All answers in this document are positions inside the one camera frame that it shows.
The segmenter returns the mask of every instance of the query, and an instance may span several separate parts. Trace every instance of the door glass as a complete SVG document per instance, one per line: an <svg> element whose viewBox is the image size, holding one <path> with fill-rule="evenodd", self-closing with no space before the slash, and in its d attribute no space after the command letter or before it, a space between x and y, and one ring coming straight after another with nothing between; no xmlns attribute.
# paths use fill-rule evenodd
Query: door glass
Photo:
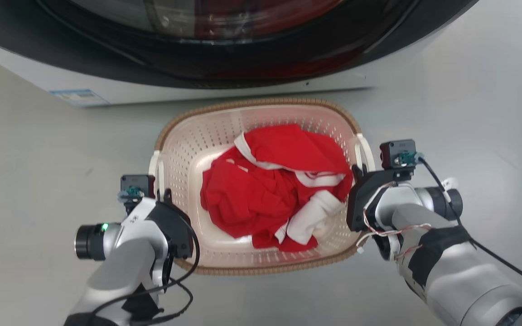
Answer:
<svg viewBox="0 0 522 326"><path fill-rule="evenodd" d="M195 39L247 39L325 14L344 0L71 0L120 24Z"/></svg>

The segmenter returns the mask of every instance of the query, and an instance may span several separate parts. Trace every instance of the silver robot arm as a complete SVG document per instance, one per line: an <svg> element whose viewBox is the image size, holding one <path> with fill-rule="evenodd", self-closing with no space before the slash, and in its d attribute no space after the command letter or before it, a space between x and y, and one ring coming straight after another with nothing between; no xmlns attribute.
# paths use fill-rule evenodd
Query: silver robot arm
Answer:
<svg viewBox="0 0 522 326"><path fill-rule="evenodd" d="M459 223L458 191L412 187L416 163L427 165L413 140L385 143L381 151L383 171L354 167L350 229L368 232L362 239L373 236L381 256L396 262L408 287L445 324L522 326L522 290L478 255L480 244Z"/></svg>
<svg viewBox="0 0 522 326"><path fill-rule="evenodd" d="M446 237L446 230L454 227L419 204L398 206L392 223L396 229L429 223L431 231L444 229ZM431 231L412 229L402 233L403 246L396 264L408 287L432 313L449 326L522 325L522 290L495 265L485 262L469 241L444 250L440 246L424 248L426 244L432 246L432 240L425 241Z"/></svg>
<svg viewBox="0 0 522 326"><path fill-rule="evenodd" d="M78 230L74 241L78 258L104 262L87 281L64 326L150 325L178 317L192 301L180 281L194 268L178 280L169 278L174 258L192 256L193 240L198 247L188 217L172 204L170 193L164 202L144 196L150 193L151 177L122 179L126 177L139 184L125 184L120 194L128 217L121 223L82 225ZM199 250L195 250L197 266ZM163 312L158 295L174 284L191 300L178 313L154 318Z"/></svg>

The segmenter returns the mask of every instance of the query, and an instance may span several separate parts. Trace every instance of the white floor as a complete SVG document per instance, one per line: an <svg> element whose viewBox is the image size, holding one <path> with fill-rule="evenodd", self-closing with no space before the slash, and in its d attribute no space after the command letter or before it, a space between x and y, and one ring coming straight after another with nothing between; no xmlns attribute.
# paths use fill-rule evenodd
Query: white floor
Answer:
<svg viewBox="0 0 522 326"><path fill-rule="evenodd" d="M479 1L386 80L314 96L349 109L373 146L414 138L458 178L470 233L522 268L522 1ZM145 173L168 120L216 102L75 109L0 68L0 325L63 323L97 267L75 257L79 225L120 220L119 177ZM414 180L432 185L423 169ZM171 325L439 325L365 249L303 272L191 277L194 304ZM170 290L164 305L185 299Z"/></svg>

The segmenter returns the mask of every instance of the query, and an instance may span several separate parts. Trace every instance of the washing machine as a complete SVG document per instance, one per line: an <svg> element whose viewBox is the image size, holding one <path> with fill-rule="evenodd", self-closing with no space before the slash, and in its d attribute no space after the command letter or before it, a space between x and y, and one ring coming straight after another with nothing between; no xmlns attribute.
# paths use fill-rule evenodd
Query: washing machine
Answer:
<svg viewBox="0 0 522 326"><path fill-rule="evenodd" d="M476 0L0 0L0 65L76 106L377 86Z"/></svg>

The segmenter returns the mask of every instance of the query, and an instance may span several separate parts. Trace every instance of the laundry basket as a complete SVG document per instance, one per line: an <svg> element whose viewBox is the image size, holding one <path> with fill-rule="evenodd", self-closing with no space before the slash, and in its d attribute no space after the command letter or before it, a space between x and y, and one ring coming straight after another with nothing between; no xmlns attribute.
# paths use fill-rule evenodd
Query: laundry basket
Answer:
<svg viewBox="0 0 522 326"><path fill-rule="evenodd" d="M350 232L344 208L327 219L314 234L319 246L304 252L255 249L251 236L234 239L212 222L201 207L203 171L232 146L234 139L255 128L298 124L302 129L327 134L344 150L348 165L365 164L373 171L368 142L356 120L342 107L319 99L259 99L235 101L184 113L164 128L155 145L149 174L156 178L160 194L172 190L172 201L191 220L201 243L201 259L195 270L209 275L281 273L340 262L356 253L359 233ZM177 259L189 269L194 257Z"/></svg>

